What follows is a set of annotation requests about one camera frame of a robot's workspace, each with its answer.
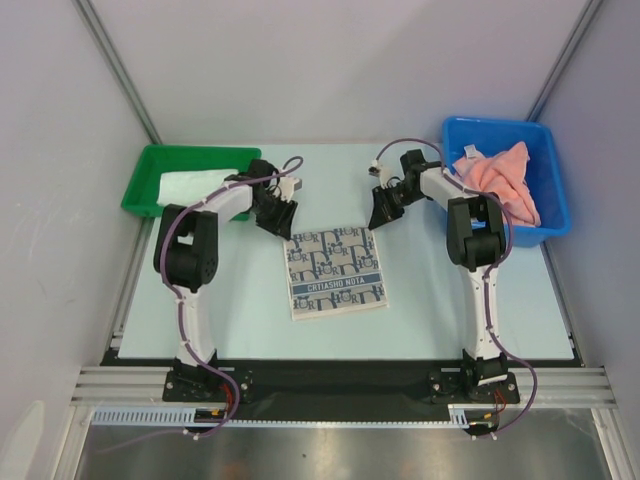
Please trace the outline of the left aluminium corner post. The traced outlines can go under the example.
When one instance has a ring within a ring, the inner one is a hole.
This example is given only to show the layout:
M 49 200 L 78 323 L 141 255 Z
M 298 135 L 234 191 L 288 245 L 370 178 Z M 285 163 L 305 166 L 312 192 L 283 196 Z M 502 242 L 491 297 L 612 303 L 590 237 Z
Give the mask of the left aluminium corner post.
M 162 144 L 161 135 L 94 2 L 90 0 L 72 0 L 71 3 L 78 12 L 149 142 L 155 145 Z

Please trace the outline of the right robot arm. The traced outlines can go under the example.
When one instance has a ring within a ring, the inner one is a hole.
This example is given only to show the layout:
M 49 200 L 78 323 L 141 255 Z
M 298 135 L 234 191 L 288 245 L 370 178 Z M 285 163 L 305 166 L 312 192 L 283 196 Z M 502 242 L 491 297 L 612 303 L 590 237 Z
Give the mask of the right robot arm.
M 493 394 L 496 380 L 506 378 L 507 354 L 499 340 L 497 307 L 498 266 L 512 248 L 499 199 L 462 183 L 439 162 L 428 162 L 420 150 L 401 156 L 404 176 L 374 159 L 368 173 L 378 179 L 372 190 L 373 209 L 368 228 L 400 219 L 405 208 L 420 200 L 437 203 L 446 212 L 446 249 L 458 267 L 471 337 L 463 348 L 468 371 L 460 377 L 463 395 L 481 402 Z

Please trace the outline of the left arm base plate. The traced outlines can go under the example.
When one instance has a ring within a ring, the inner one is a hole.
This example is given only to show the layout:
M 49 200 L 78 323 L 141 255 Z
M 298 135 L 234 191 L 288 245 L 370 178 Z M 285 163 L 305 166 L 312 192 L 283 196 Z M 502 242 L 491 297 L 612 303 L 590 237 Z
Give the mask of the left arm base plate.
M 232 378 L 239 389 L 241 403 L 249 403 L 253 396 L 253 376 L 244 368 L 219 366 L 216 357 L 210 366 Z M 214 374 L 202 366 L 187 365 L 175 358 L 166 375 L 162 400 L 174 403 L 211 403 L 235 399 L 230 380 Z

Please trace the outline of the right aluminium corner post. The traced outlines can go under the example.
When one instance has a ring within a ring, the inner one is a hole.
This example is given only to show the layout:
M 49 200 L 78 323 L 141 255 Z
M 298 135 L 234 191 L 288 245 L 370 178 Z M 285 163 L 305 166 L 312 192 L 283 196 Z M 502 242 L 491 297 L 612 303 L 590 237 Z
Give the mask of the right aluminium corner post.
M 606 4 L 607 1 L 605 0 L 588 0 L 585 2 L 539 93 L 526 114 L 526 121 L 537 122 L 541 118 L 546 105 Z

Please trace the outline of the aluminium front rail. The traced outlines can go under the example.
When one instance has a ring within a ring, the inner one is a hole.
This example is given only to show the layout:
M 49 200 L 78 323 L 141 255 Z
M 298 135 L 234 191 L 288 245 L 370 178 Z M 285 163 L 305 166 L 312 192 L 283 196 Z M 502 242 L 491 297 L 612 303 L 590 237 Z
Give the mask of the aluminium front rail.
M 296 368 L 278 362 L 274 368 L 252 366 L 229 370 L 241 391 L 242 401 L 256 402 L 276 393 L 286 395 L 403 395 L 444 404 L 489 404 L 505 399 L 509 404 L 532 401 L 540 408 L 613 408 L 616 400 L 602 368 L 516 368 L 508 378 L 480 387 L 467 387 L 457 369 L 424 367 L 362 368 L 349 364 L 307 365 Z M 178 403 L 177 375 L 170 367 L 85 367 L 81 370 L 73 404 Z

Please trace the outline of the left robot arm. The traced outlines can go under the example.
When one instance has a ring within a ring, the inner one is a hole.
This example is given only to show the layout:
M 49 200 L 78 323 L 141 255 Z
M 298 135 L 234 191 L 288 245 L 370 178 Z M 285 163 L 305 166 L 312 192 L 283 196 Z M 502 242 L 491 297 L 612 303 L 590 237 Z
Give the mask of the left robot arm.
M 185 388 L 199 400 L 214 397 L 220 376 L 214 371 L 216 346 L 209 324 L 205 289 L 219 265 L 219 231 L 241 213 L 252 212 L 256 225 L 284 240 L 291 239 L 302 181 L 293 173 L 301 156 L 278 169 L 254 159 L 244 172 L 227 176 L 213 192 L 190 206 L 170 204 L 163 210 L 154 253 L 154 268 L 175 296 L 179 346 L 176 361 L 193 367 Z

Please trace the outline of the blue white patterned towel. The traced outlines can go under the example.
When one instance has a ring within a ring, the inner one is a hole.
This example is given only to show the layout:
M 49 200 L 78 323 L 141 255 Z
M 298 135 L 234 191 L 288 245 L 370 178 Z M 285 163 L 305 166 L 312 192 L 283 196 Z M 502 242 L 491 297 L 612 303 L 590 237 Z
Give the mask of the blue white patterned towel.
M 294 234 L 284 258 L 295 321 L 388 305 L 375 237 L 366 227 Z

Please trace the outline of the pink towel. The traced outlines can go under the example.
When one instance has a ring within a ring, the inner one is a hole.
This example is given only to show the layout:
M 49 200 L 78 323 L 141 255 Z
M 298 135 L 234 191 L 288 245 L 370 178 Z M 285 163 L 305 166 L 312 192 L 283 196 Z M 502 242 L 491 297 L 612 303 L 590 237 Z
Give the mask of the pink towel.
M 530 161 L 526 144 L 486 157 L 472 145 L 453 163 L 456 176 L 470 189 L 495 194 L 516 225 L 537 228 L 541 217 L 525 176 Z

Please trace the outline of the aluminium corner post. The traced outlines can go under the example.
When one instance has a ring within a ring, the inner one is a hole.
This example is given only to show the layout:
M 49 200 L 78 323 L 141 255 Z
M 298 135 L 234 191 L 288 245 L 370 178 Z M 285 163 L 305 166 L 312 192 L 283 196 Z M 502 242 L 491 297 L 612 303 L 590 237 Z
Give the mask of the aluminium corner post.
M 607 1 L 605 0 L 588 0 L 585 2 L 539 93 L 526 114 L 526 121 L 537 122 L 541 118 L 546 105 L 606 4 Z
M 90 0 L 72 0 L 71 3 L 78 12 L 149 142 L 155 145 L 162 144 L 161 135 L 94 2 Z

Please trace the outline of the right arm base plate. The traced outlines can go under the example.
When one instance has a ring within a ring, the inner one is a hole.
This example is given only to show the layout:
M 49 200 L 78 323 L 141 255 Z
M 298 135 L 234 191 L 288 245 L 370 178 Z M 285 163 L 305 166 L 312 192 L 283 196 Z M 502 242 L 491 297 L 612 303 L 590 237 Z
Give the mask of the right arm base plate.
M 427 377 L 428 399 L 433 404 L 518 404 L 520 393 L 516 377 L 508 372 L 502 380 L 474 384 L 459 369 L 440 369 Z

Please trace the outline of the green plastic tray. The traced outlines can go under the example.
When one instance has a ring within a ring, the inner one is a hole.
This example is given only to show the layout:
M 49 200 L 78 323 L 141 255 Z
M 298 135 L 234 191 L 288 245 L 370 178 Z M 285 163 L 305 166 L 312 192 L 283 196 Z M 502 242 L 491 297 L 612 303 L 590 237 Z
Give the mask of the green plastic tray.
M 261 157 L 255 147 L 149 145 L 142 151 L 121 207 L 137 216 L 160 217 L 164 207 L 157 204 L 160 176 L 175 171 L 235 169 L 248 170 Z

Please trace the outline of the white terry towel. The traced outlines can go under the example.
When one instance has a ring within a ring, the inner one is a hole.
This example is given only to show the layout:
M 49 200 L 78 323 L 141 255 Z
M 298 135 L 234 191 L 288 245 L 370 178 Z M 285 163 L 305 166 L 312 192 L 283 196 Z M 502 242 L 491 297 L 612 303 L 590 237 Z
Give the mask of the white terry towel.
M 175 171 L 160 176 L 157 204 L 190 206 L 217 190 L 235 169 Z

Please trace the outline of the blue plastic bin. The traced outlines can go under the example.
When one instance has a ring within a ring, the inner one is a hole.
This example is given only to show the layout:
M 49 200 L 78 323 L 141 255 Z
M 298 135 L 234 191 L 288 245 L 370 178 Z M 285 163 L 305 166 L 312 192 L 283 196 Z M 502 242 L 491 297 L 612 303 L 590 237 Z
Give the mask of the blue plastic bin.
M 523 180 L 539 214 L 540 224 L 517 226 L 515 245 L 533 247 L 569 232 L 571 217 L 560 163 L 547 127 L 533 122 L 450 117 L 443 123 L 442 139 L 446 164 L 453 172 L 458 171 L 455 162 L 466 156 L 468 146 L 474 146 L 480 155 L 491 158 L 522 142 L 529 156 L 523 169 Z

